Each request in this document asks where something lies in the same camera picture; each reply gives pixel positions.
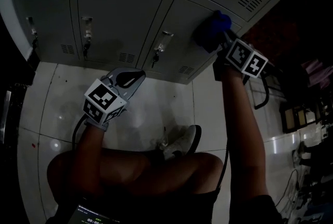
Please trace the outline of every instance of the person's right arm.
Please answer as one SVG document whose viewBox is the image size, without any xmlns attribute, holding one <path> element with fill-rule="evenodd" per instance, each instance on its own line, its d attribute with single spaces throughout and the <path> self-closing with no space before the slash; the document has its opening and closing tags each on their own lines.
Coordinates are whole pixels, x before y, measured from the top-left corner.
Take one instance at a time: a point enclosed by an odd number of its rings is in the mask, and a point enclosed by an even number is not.
<svg viewBox="0 0 333 224">
<path fill-rule="evenodd" d="M 267 195 L 264 143 L 240 72 L 222 72 L 223 101 L 232 165 L 232 206 Z"/>
</svg>

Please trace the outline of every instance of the phone screen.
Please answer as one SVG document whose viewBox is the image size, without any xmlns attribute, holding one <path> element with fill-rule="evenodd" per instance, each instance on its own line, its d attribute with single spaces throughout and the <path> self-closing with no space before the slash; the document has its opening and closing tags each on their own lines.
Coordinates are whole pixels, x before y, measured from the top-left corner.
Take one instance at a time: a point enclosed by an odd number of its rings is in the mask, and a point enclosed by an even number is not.
<svg viewBox="0 0 333 224">
<path fill-rule="evenodd" d="M 78 205 L 68 224 L 109 224 L 119 223 L 119 221 L 110 219 L 99 213 L 96 213 L 82 205 Z"/>
</svg>

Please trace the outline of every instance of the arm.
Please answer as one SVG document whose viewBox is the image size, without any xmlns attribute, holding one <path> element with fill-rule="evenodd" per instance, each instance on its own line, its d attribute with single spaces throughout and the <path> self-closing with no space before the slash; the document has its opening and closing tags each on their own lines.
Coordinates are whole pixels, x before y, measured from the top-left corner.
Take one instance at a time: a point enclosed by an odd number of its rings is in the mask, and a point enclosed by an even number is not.
<svg viewBox="0 0 333 224">
<path fill-rule="evenodd" d="M 101 191 L 99 170 L 103 137 L 104 131 L 93 125 L 84 130 L 69 173 L 68 191 L 72 195 L 94 197 Z"/>
<path fill-rule="evenodd" d="M 265 149 L 241 73 L 226 68 L 222 73 L 223 101 L 232 164 L 232 204 L 268 194 Z"/>
</svg>

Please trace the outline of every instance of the blue cloth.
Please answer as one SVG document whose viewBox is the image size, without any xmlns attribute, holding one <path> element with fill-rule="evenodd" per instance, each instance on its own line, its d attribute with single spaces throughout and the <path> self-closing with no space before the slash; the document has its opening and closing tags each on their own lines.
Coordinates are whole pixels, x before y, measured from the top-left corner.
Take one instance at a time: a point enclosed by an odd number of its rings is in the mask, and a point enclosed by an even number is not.
<svg viewBox="0 0 333 224">
<path fill-rule="evenodd" d="M 223 32 L 231 28 L 229 16 L 215 11 L 214 14 L 206 19 L 193 33 L 195 42 L 202 46 L 208 53 L 215 51 L 223 43 Z"/>
</svg>

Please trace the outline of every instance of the locker vent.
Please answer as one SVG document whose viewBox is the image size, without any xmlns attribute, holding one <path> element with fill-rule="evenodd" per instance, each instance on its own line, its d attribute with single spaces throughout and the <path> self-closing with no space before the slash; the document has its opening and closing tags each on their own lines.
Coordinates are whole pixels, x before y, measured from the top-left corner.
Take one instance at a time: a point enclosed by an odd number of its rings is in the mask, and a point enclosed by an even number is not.
<svg viewBox="0 0 333 224">
<path fill-rule="evenodd" d="M 75 55 L 74 48 L 71 45 L 63 45 L 61 44 L 61 50 L 64 54 Z"/>
<path fill-rule="evenodd" d="M 193 72 L 194 68 L 189 68 L 186 66 L 182 66 L 178 72 L 181 74 L 186 74 L 186 75 L 190 75 Z"/>
<path fill-rule="evenodd" d="M 130 54 L 126 54 L 126 53 L 120 53 L 120 55 L 119 55 L 120 62 L 133 63 L 134 58 L 135 58 L 135 55 L 130 55 Z"/>
<path fill-rule="evenodd" d="M 261 0 L 239 0 L 238 3 L 250 12 L 253 12 L 260 4 Z"/>
</svg>

